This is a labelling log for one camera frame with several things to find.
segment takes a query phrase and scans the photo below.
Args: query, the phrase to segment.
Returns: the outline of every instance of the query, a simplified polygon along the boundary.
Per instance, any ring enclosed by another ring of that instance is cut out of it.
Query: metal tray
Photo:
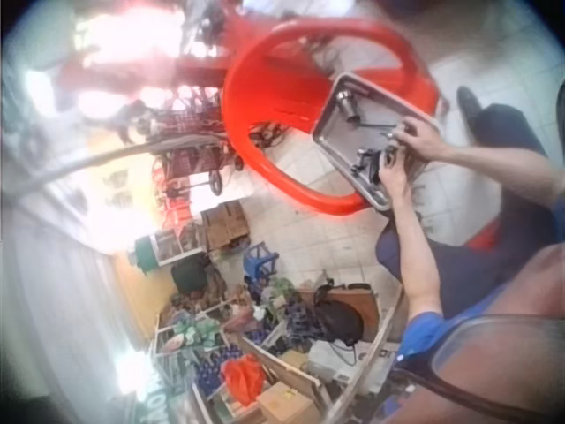
[[[374,208],[380,211],[389,210],[390,202],[384,187],[381,183],[370,182],[368,169],[357,174],[351,172],[351,166],[358,161],[358,149],[382,150],[389,144],[389,138],[383,134],[387,130],[359,127],[355,123],[348,122],[346,115],[340,111],[337,101],[337,95],[343,90],[354,94],[361,122],[395,125],[401,121],[402,117],[413,116],[435,127],[437,124],[432,117],[414,108],[402,98],[356,74],[346,72],[335,80],[326,106],[314,127],[314,142]],[[410,155],[410,152],[407,155],[406,163],[409,180],[415,179],[426,166],[414,155]]]

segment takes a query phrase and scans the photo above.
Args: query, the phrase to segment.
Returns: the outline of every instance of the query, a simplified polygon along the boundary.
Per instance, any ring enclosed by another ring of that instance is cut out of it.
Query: eyeglasses
[[[487,315],[461,322],[433,349],[401,360],[390,379],[501,420],[548,422],[565,399],[565,320]]]

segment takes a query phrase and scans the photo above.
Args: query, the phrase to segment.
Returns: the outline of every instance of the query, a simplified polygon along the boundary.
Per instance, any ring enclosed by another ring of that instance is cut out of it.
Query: blue plastic stool
[[[267,278],[276,273],[275,262],[279,258],[278,253],[271,253],[261,241],[258,245],[251,246],[244,252],[244,271],[258,284],[261,278]]]

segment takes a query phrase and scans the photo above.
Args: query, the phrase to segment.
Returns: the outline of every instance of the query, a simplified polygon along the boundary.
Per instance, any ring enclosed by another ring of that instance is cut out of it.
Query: forearm
[[[400,270],[409,301],[409,319],[422,312],[441,314],[440,275],[410,200],[393,202],[400,239]]]
[[[440,158],[487,175],[529,201],[552,207],[565,190],[565,172],[523,148],[451,148]]]

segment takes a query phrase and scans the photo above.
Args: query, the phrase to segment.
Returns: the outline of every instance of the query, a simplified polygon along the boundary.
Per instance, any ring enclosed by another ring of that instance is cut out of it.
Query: black bag
[[[334,282],[322,285],[313,299],[314,313],[328,335],[328,342],[341,340],[346,346],[352,347],[363,337],[363,318],[361,314],[347,303],[339,300],[325,300]]]

